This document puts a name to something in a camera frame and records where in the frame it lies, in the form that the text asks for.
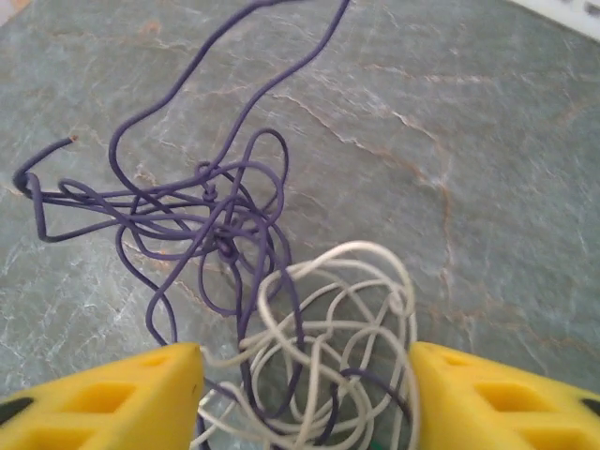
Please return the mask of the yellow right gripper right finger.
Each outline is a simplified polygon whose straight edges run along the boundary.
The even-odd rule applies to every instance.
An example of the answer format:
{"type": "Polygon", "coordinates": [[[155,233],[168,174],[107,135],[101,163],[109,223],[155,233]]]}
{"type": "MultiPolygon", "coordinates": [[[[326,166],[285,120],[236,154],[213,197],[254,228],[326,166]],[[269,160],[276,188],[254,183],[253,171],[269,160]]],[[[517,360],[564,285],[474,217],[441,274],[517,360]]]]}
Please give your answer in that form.
{"type": "Polygon", "coordinates": [[[410,348],[422,449],[599,447],[591,391],[429,342],[410,348]]]}

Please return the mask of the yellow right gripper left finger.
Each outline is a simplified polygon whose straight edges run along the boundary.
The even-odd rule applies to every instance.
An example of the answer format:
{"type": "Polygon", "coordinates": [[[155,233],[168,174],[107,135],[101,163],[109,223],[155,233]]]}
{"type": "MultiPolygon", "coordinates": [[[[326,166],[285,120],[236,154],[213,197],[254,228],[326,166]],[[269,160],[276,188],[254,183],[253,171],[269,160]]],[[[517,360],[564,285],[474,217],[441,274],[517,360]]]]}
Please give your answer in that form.
{"type": "Polygon", "coordinates": [[[187,449],[203,393],[196,343],[176,343],[1,401],[4,449],[187,449]]]}

